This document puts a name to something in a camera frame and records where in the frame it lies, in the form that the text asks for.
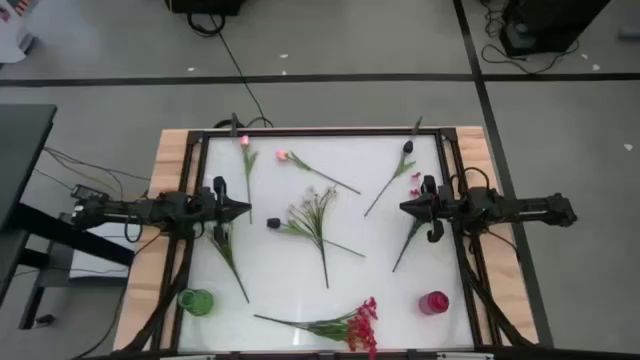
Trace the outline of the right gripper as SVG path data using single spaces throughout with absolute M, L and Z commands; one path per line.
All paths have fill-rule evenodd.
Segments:
M 424 198 L 419 197 L 402 202 L 399 207 L 416 220 L 431 224 L 431 229 L 427 231 L 427 240 L 430 243 L 440 241 L 444 235 L 442 220 L 445 218 L 446 211 L 438 195 L 425 194 Z

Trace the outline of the small red flower spray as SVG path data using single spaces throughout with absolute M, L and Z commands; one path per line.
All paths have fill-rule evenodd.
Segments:
M 421 172 L 416 172 L 415 174 L 413 174 L 411 176 L 411 180 L 415 185 L 415 188 L 410 190 L 410 196 L 412 199 L 418 198 L 421 195 L 421 187 L 419 186 L 419 181 L 421 180 Z M 406 236 L 406 240 L 403 244 L 403 247 L 400 251 L 400 254 L 395 262 L 395 265 L 392 269 L 393 272 L 395 272 L 398 268 L 398 266 L 400 265 L 400 262 L 412 240 L 412 238 L 416 235 L 416 233 L 418 232 L 418 230 L 420 229 L 420 227 L 423 225 L 423 222 L 413 219 L 413 222 L 409 228 L 408 234 Z

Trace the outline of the small white flower spray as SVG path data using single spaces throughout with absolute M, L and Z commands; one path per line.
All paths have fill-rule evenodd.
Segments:
M 236 282 L 241 289 L 243 297 L 247 304 L 250 303 L 250 299 L 245 290 L 244 284 L 241 280 L 241 277 L 237 271 L 237 267 L 234 260 L 233 248 L 232 248 L 232 230 L 233 226 L 231 224 L 222 224 L 215 223 L 210 228 L 207 229 L 209 232 L 209 240 L 212 245 L 217 249 L 220 253 L 227 266 L 231 270 L 233 276 L 236 279 Z

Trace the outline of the pink tulip with green stem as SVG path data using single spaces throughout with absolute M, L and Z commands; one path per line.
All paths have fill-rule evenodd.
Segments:
M 242 150 L 242 157 L 244 163 L 244 172 L 245 172 L 245 182 L 246 182 L 246 191 L 247 191 L 247 199 L 251 201 L 251 172 L 253 170 L 253 166 L 257 159 L 258 153 L 253 152 L 250 148 L 250 138 L 248 135 L 243 135 L 240 137 L 240 146 Z
M 331 176 L 329 176 L 329 175 L 327 175 L 327 174 L 325 174 L 325 173 L 323 173 L 323 172 L 311 167 L 306 162 L 304 162 L 300 157 L 298 157 L 293 151 L 278 150 L 276 152 L 276 157 L 282 162 L 290 162 L 294 166 L 296 166 L 297 168 L 299 168 L 299 169 L 301 169 L 303 171 L 314 173 L 314 174 L 319 175 L 320 177 L 322 177 L 322 178 L 324 178 L 324 179 L 326 179 L 326 180 L 328 180 L 328 181 L 330 181 L 330 182 L 332 182 L 332 183 L 334 183 L 336 185 L 339 185 L 339 186 L 341 186 L 341 187 L 343 187 L 343 188 L 345 188 L 345 189 L 347 189 L 347 190 L 349 190 L 351 192 L 354 192 L 354 193 L 356 193 L 358 195 L 361 194 L 361 192 L 356 190 L 355 188 L 353 188 L 353 187 L 351 187 L 349 185 L 346 185 L 345 183 L 343 183 L 343 182 L 341 182 L 341 181 L 339 181 L 339 180 L 337 180 L 337 179 L 335 179 L 335 178 L 333 178 L 333 177 L 331 177 Z

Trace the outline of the large white flower spray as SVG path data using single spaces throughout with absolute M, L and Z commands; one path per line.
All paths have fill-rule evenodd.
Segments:
M 298 205 L 291 205 L 287 211 L 286 227 L 293 234 L 301 235 L 313 242 L 320 252 L 326 288 L 329 288 L 324 245 L 323 224 L 327 207 L 337 195 L 334 186 L 318 192 L 309 187 Z

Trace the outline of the red vase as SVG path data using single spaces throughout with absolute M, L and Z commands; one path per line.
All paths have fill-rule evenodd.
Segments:
M 441 314 L 448 310 L 449 298 L 441 291 L 432 291 L 419 299 L 418 306 L 425 315 Z

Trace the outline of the green glass vase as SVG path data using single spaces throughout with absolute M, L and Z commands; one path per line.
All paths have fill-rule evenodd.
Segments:
M 178 305 L 193 316 L 205 316 L 213 309 L 214 297 L 205 289 L 185 289 L 178 296 Z

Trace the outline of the large red flower bunch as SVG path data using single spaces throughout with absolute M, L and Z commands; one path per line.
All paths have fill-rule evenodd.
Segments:
M 378 320 L 377 302 L 366 299 L 351 312 L 327 320 L 288 321 L 255 314 L 256 318 L 304 330 L 316 336 L 347 344 L 351 352 L 366 351 L 368 360 L 376 360 L 378 344 L 372 323 Z

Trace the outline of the white flat box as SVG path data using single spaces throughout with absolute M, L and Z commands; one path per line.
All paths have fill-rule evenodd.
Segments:
M 89 229 L 89 232 L 129 250 L 134 249 L 134 245 L 125 238 L 125 226 L 123 224 L 105 223 Z M 69 279 L 81 280 L 89 279 L 90 277 L 125 279 L 128 276 L 128 272 L 128 266 L 75 250 L 69 271 Z

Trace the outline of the black power adapter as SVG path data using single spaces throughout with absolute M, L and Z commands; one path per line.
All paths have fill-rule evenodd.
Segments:
M 102 197 L 104 193 L 82 184 L 76 184 L 72 188 L 70 195 L 74 199 L 85 199 L 89 197 Z

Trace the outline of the black desk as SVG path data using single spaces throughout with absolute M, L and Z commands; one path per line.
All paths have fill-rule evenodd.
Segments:
M 30 236 L 20 200 L 56 112 L 50 104 L 0 104 L 0 306 Z

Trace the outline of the black equipment case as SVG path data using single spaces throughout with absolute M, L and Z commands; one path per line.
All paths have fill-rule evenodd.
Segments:
M 612 0 L 508 0 L 499 40 L 509 57 L 562 53 Z

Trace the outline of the white object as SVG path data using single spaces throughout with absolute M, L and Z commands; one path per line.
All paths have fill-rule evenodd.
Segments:
M 35 36 L 27 20 L 39 0 L 0 0 L 0 64 L 17 63 L 27 57 Z

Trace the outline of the black table frame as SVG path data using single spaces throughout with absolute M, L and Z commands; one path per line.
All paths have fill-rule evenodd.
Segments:
M 497 335 L 478 296 L 461 277 L 467 244 L 446 228 L 430 243 L 424 231 L 412 238 L 395 272 L 412 219 L 399 208 L 415 187 L 411 173 L 396 178 L 367 217 L 376 195 L 393 174 L 411 132 L 389 129 L 253 129 L 257 151 L 251 173 L 252 212 L 233 224 L 232 248 L 237 271 L 250 299 L 247 304 L 231 270 L 206 238 L 185 245 L 178 269 L 190 288 L 214 297 L 211 313 L 193 316 L 168 308 L 152 349 L 183 355 L 241 352 L 281 357 L 288 353 L 338 352 L 345 344 L 303 330 L 259 319 L 255 314 L 288 320 L 324 320 L 347 313 L 374 297 L 374 331 L 380 351 L 468 350 Z M 222 176 L 231 198 L 248 201 L 237 140 L 220 132 L 203 137 L 195 171 L 186 169 L 189 187 L 210 186 Z M 360 191 L 358 195 L 319 175 L 276 157 L 293 151 L 311 167 Z M 324 239 L 365 255 L 326 244 L 329 288 L 320 252 L 311 240 L 269 229 L 266 220 L 287 222 L 287 211 L 305 191 L 334 186 L 337 195 L 325 212 Z M 449 298 L 446 312 L 425 315 L 419 299 L 432 291 Z

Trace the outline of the black desk leg frame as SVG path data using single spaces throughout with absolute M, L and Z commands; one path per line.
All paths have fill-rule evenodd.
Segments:
M 119 265 L 129 266 L 134 252 L 107 239 L 79 231 L 59 218 L 36 208 L 19 204 L 0 226 L 0 306 L 3 304 L 17 267 L 27 266 L 37 274 L 27 298 L 18 328 L 28 330 L 36 324 L 37 311 L 45 293 L 43 277 L 56 269 L 52 250 L 66 246 Z

